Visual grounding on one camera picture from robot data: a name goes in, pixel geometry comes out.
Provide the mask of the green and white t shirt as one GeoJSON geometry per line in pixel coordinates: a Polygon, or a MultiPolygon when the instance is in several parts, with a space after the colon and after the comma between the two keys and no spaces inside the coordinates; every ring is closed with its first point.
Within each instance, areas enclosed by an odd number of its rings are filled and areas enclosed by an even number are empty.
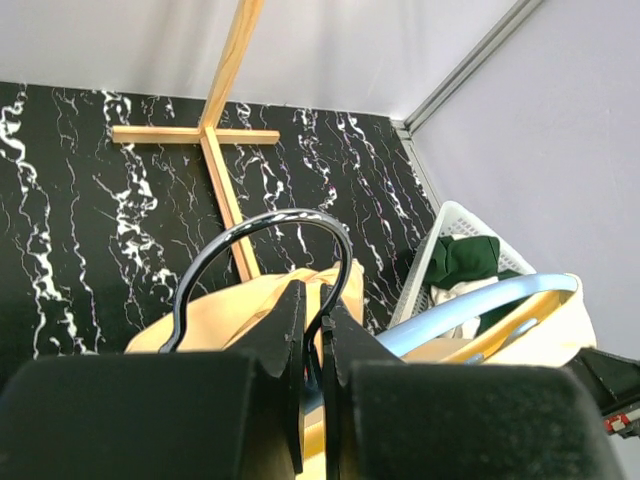
{"type": "MultiPolygon", "coordinates": [[[[429,306],[434,307],[498,281],[520,276],[514,270],[499,270],[500,240],[493,236],[439,237],[429,261],[424,286],[429,306]]],[[[474,339],[523,303],[516,300],[475,316],[450,329],[440,338],[474,339]]]]}

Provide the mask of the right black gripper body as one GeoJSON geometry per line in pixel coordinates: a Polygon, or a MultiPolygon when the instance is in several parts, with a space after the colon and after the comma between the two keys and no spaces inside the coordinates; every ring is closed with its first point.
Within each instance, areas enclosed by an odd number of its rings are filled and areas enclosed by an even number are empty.
{"type": "Polygon", "coordinates": [[[607,433],[639,437],[639,361],[581,348],[569,370],[593,396],[607,433]]]}

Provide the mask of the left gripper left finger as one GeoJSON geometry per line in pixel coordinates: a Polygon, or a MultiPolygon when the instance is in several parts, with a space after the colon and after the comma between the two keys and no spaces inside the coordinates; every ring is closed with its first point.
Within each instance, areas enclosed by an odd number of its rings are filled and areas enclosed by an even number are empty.
{"type": "Polygon", "coordinates": [[[306,295],[224,351],[51,357],[1,395],[5,479],[292,479],[306,295]]]}

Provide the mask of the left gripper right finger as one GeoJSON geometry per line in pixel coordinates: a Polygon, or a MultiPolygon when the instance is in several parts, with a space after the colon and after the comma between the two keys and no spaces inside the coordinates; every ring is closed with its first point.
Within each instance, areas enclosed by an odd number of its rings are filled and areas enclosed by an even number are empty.
{"type": "Polygon", "coordinates": [[[578,282],[499,282],[378,336],[324,317],[330,479],[620,479],[578,282]]]}

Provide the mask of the cream yellow t shirt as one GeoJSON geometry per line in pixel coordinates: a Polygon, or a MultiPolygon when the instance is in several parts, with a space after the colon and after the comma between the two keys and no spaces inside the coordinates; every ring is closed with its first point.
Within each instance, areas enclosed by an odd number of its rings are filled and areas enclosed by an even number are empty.
{"type": "Polygon", "coordinates": [[[600,479],[617,473],[593,406],[565,374],[544,369],[484,370],[369,363],[341,396],[338,440],[300,416],[287,438],[277,401],[260,395],[291,379],[302,333],[336,269],[267,275],[193,302],[182,342],[186,376],[199,353],[248,345],[271,367],[216,356],[218,380],[205,385],[186,419],[187,444],[165,435],[122,461],[116,479],[600,479]]]}

